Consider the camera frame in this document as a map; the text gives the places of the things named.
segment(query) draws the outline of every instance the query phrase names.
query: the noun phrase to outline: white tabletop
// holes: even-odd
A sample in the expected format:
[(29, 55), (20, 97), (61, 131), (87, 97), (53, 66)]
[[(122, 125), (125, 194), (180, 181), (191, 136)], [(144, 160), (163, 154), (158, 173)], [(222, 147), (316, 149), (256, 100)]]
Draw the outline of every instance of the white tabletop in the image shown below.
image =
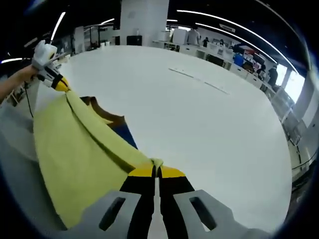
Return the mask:
[[(61, 73), (80, 96), (125, 115), (139, 150), (183, 171), (239, 223), (268, 232), (282, 224), (292, 184), (288, 145), (253, 85), (196, 57), (138, 46), (81, 53)], [(41, 84), (36, 108), (59, 94)]]

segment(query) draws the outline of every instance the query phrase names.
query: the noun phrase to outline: white table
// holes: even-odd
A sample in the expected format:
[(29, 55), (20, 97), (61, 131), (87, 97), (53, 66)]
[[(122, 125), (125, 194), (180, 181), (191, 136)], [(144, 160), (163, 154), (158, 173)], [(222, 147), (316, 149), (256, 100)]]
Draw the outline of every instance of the white table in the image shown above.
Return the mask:
[[(81, 53), (61, 73), (80, 96), (125, 115), (143, 153), (183, 171), (235, 220), (268, 232), (282, 224), (292, 184), (288, 145), (269, 100), (253, 85), (198, 58), (138, 46)], [(37, 109), (59, 94), (41, 85)]]

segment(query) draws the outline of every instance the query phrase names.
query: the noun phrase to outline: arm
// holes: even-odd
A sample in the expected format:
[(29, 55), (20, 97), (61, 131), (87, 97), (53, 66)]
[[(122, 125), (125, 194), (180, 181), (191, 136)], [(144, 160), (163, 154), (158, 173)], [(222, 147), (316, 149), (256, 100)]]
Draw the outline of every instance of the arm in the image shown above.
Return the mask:
[(24, 81), (29, 81), (31, 76), (38, 71), (31, 65), (15, 72), (6, 81), (0, 83), (0, 104), (11, 93), (12, 90), (21, 85)]

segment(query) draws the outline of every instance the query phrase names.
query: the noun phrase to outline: hand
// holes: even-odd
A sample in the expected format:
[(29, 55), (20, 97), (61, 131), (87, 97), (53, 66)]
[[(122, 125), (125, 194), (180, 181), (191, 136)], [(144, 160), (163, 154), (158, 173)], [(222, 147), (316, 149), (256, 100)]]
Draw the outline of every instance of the hand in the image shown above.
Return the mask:
[(35, 69), (32, 65), (28, 65), (21, 70), (17, 71), (17, 80), (19, 84), (22, 84), (24, 81), (30, 82), (31, 77), (36, 75), (38, 70)]

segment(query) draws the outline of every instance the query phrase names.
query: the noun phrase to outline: ceiling light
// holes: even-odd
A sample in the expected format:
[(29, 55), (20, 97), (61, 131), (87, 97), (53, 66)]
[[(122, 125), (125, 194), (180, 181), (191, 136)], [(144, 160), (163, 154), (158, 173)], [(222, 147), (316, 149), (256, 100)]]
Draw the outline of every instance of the ceiling light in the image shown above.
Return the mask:
[(298, 73), (297, 69), (294, 67), (294, 65), (288, 60), (288, 58), (286, 56), (283, 55), (283, 53), (281, 53), (273, 44), (271, 44), (269, 41), (267, 41), (266, 39), (264, 39), (263, 37), (261, 37), (260, 35), (254, 33), (253, 31), (245, 28), (244, 26), (242, 25), (239, 25), (233, 21), (230, 21), (230, 20), (227, 20), (227, 19), (224, 19), (222, 17), (218, 17), (218, 16), (214, 16), (214, 15), (210, 15), (210, 14), (206, 14), (206, 13), (202, 13), (202, 12), (197, 12), (197, 11), (187, 11), (187, 10), (177, 10), (178, 12), (187, 12), (187, 13), (194, 13), (194, 14), (199, 14), (199, 15), (203, 15), (203, 16), (209, 16), (209, 17), (213, 17), (213, 18), (216, 18), (216, 19), (219, 19), (219, 20), (222, 20), (222, 21), (225, 21), (225, 22), (228, 22), (228, 23), (231, 23), (237, 27), (240, 27), (248, 32), (250, 32), (251, 34), (257, 36), (258, 38), (260, 38), (261, 40), (263, 40), (264, 42), (266, 42), (268, 45), (270, 45), (275, 51), (277, 51), (288, 63), (289, 65), (291, 65), (291, 67)]
[(257, 46), (255, 46), (254, 44), (252, 44), (252, 43), (250, 43), (250, 42), (248, 42), (248, 41), (244, 40), (243, 38), (241, 38), (241, 37), (239, 37), (239, 36), (234, 35), (233, 33), (230, 33), (230, 32), (228, 32), (228, 31), (224, 31), (224, 30), (219, 29), (219, 28), (217, 28), (217, 27), (208, 26), (208, 25), (201, 24), (201, 23), (196, 23), (196, 25), (199, 25), (199, 26), (206, 26), (206, 27), (208, 27), (208, 28), (212, 28), (212, 29), (215, 29), (215, 30), (218, 30), (218, 31), (221, 31), (221, 32), (227, 33), (227, 34), (229, 34), (229, 35), (231, 35), (231, 36), (237, 37), (239, 40), (244, 41), (244, 42), (246, 42), (246, 43), (250, 44), (251, 46), (253, 46), (253, 47), (254, 47), (254, 48), (256, 48), (257, 50), (259, 50), (260, 52), (262, 52), (265, 56), (267, 56), (269, 59), (271, 59), (271, 60), (272, 60), (273, 62), (275, 62), (276, 64), (278, 63), (277, 61), (275, 61), (275, 59), (274, 59), (274, 58), (272, 58), (270, 55), (268, 55), (266, 52), (264, 52), (263, 50), (261, 50), (261, 49), (260, 49), (260, 48), (258, 48)]
[(55, 33), (56, 33), (56, 31), (57, 31), (59, 25), (60, 25), (60, 22), (62, 21), (62, 19), (63, 19), (63, 17), (64, 17), (64, 15), (65, 15), (65, 12), (61, 13), (61, 16), (59, 17), (58, 22), (56, 23), (55, 28), (54, 28), (54, 30), (53, 30), (53, 34), (52, 34), (52, 36), (51, 36), (51, 41), (54, 39), (54, 35), (55, 35)]
[(107, 22), (110, 22), (110, 21), (114, 21), (115, 18), (112, 18), (112, 19), (109, 19), (109, 20), (106, 20), (106, 21), (103, 21), (102, 23), (100, 23), (100, 25), (103, 25), (104, 23), (107, 23)]
[(1, 64), (2, 64), (2, 63), (6, 63), (6, 62), (10, 62), (10, 61), (20, 61), (20, 60), (22, 60), (22, 58), (6, 59), (6, 60), (1, 61)]

